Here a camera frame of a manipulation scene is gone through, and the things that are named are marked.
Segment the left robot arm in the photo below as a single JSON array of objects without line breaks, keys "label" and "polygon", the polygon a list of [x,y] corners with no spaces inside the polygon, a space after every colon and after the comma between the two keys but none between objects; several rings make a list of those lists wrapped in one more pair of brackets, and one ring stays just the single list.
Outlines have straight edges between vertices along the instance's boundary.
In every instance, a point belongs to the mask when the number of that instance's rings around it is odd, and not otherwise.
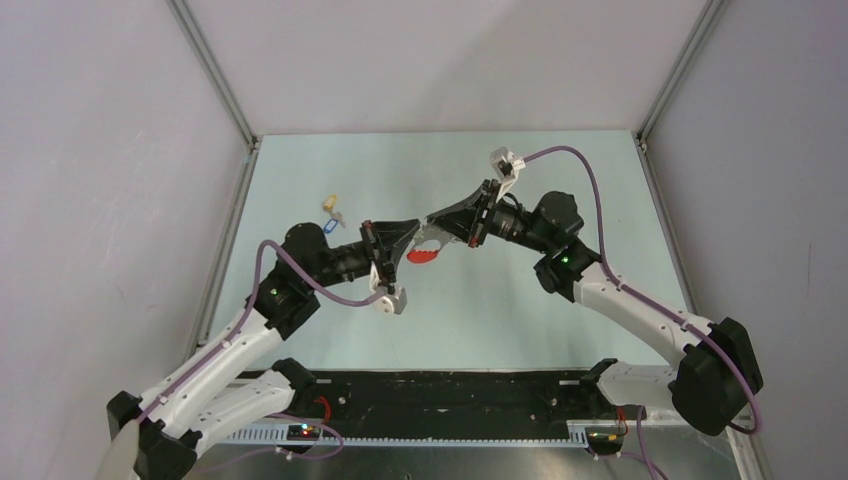
[{"label": "left robot arm", "polygon": [[406,294],[397,270],[419,228],[417,219],[365,221],[358,241],[332,247],[322,227],[300,223],[281,243],[262,241],[252,290],[235,318],[155,386],[140,395],[121,391],[108,402],[111,445],[97,478],[182,479],[208,450],[253,422],[311,412],[315,378],[292,358],[224,390],[290,339],[321,299],[400,314]]}]

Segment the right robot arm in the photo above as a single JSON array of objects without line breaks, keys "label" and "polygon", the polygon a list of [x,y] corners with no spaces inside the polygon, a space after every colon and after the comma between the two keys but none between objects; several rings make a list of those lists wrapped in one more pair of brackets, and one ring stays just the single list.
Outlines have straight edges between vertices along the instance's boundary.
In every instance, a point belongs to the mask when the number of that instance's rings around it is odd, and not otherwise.
[{"label": "right robot arm", "polygon": [[747,329],[727,317],[711,321],[639,292],[579,238],[584,225],[573,195],[550,191],[533,210],[494,180],[465,199],[431,213],[427,227],[470,248],[491,236],[541,253],[534,272],[541,287],[612,320],[668,364],[665,369],[617,361],[580,394],[583,409],[604,418],[623,405],[673,410],[703,434],[743,432],[736,417],[755,411],[762,374]]}]

